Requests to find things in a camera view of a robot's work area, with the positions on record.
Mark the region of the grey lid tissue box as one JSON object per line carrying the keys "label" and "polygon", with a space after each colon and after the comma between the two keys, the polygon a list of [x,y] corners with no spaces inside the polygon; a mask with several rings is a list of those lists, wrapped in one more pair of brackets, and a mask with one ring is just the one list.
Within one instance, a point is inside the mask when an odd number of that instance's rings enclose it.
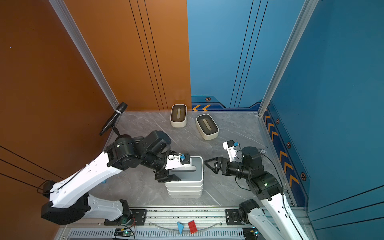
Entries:
{"label": "grey lid tissue box", "polygon": [[203,190],[203,185],[198,187],[191,186],[176,186],[176,187],[168,187],[166,186],[167,191],[169,192],[200,192]]}
{"label": "grey lid tissue box", "polygon": [[168,182],[165,186],[191,186],[198,187],[204,184],[203,158],[200,156],[191,156],[191,166],[170,170],[171,175],[176,175],[181,179],[180,182]]}
{"label": "grey lid tissue box", "polygon": [[168,191],[170,196],[196,196],[202,195],[203,190],[199,191]]}

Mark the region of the cream tissue box angled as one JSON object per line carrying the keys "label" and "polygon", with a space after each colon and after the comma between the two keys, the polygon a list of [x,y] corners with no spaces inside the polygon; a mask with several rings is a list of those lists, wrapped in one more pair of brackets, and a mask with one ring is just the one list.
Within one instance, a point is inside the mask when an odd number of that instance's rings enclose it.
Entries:
{"label": "cream tissue box angled", "polygon": [[196,117],[196,125],[202,138],[206,141],[213,140],[219,136],[219,128],[209,114],[203,114]]}

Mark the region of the bamboo lid tissue box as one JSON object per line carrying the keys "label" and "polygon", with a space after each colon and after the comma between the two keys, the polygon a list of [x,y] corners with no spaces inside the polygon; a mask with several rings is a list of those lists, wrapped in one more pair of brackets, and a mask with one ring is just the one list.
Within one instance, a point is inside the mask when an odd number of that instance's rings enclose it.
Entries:
{"label": "bamboo lid tissue box", "polygon": [[173,199],[197,199],[202,196],[202,194],[198,195],[169,195]]}

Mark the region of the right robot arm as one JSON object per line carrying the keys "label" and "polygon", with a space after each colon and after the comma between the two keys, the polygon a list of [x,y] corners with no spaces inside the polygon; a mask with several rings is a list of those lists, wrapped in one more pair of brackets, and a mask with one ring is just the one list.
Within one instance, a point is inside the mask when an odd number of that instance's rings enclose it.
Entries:
{"label": "right robot arm", "polygon": [[205,166],[215,174],[222,172],[224,176],[245,179],[250,191],[261,201],[275,222],[272,223],[266,217],[253,199],[239,205],[240,220],[254,226],[266,240],[308,240],[309,237],[289,206],[281,181],[265,171],[263,154],[255,147],[245,147],[241,153],[241,162],[231,162],[223,157],[204,161]]}

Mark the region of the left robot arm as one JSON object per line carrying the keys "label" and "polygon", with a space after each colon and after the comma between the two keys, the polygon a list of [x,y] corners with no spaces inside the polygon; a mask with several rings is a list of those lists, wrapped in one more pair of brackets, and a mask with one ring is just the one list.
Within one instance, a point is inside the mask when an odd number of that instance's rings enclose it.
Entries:
{"label": "left robot arm", "polygon": [[121,135],[96,159],[60,182],[46,181],[42,195],[49,199],[42,206],[41,217],[63,226],[81,219],[104,219],[105,225],[122,226],[132,217],[126,200],[109,201],[89,193],[112,176],[139,165],[154,171],[159,183],[179,182],[169,172],[191,164],[191,156],[171,150],[171,138],[163,131],[146,137]]}

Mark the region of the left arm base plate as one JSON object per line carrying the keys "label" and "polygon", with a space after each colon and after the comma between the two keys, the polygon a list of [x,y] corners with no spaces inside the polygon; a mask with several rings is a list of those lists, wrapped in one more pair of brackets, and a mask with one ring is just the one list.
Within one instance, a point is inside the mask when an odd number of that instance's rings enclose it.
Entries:
{"label": "left arm base plate", "polygon": [[143,226],[147,217],[146,209],[134,209],[130,210],[127,214],[123,213],[121,217],[114,221],[105,219],[104,226]]}

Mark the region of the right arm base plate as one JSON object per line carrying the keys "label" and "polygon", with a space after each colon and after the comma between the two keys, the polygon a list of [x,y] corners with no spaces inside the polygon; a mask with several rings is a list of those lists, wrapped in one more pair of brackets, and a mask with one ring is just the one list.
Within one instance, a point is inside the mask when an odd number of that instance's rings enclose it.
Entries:
{"label": "right arm base plate", "polygon": [[242,209],[226,209],[226,222],[229,226],[249,225],[247,213]]}

